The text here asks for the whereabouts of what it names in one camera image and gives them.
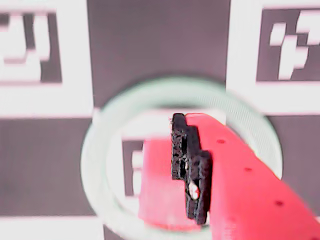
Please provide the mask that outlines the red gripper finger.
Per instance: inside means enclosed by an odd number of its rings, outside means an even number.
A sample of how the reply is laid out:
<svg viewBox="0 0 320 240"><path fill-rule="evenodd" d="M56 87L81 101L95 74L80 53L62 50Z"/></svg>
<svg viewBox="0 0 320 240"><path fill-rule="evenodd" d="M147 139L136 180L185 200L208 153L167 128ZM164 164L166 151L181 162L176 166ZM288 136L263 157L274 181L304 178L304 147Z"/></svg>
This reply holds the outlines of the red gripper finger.
<svg viewBox="0 0 320 240"><path fill-rule="evenodd" d="M319 239L312 211L229 127L202 113L175 113L171 126L186 216L209 223L214 240Z"/></svg>

